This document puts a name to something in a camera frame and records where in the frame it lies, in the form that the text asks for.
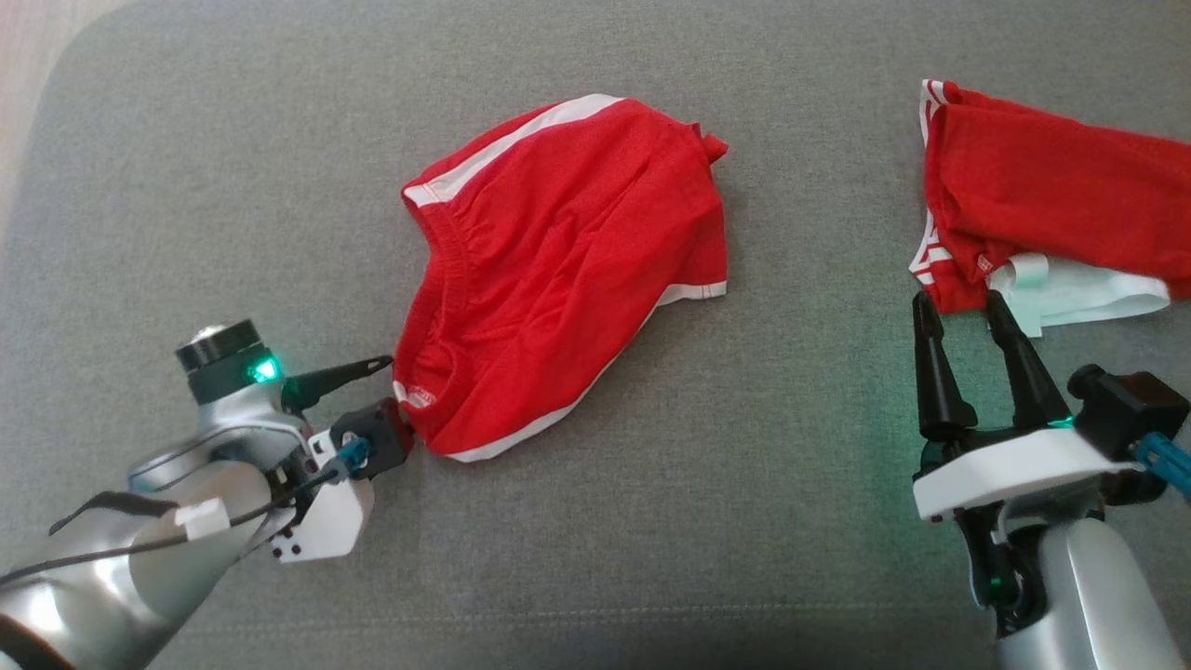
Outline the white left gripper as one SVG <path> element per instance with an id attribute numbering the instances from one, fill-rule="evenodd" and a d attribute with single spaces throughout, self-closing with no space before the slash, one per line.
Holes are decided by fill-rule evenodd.
<path id="1" fill-rule="evenodd" d="M 282 386 L 282 411 L 313 408 L 324 395 L 374 376 L 391 367 L 392 362 L 391 356 L 375 356 L 287 377 Z M 350 430 L 339 438 L 332 436 L 331 430 L 323 430 L 312 437 L 310 449 L 319 474 L 328 467 L 341 467 L 347 475 L 316 488 L 301 521 L 289 522 L 286 530 L 273 537 L 273 555 L 282 564 L 348 556 L 375 503 L 373 484 L 363 475 L 363 467 L 368 465 L 373 453 L 369 440 Z"/>

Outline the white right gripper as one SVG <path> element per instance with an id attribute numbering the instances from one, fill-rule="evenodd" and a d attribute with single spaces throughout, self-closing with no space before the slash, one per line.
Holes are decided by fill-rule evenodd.
<path id="1" fill-rule="evenodd" d="M 948 442 L 975 427 L 977 411 L 958 390 L 942 344 L 944 328 L 925 292 L 912 300 L 912 319 L 919 436 Z M 922 520 L 1095 476 L 1141 470 L 1135 461 L 1110 461 L 1077 430 L 1052 428 L 1071 422 L 1070 407 L 1000 292 L 987 293 L 986 319 L 1008 369 L 1014 427 L 1037 431 L 960 455 L 915 480 L 912 493 Z"/>

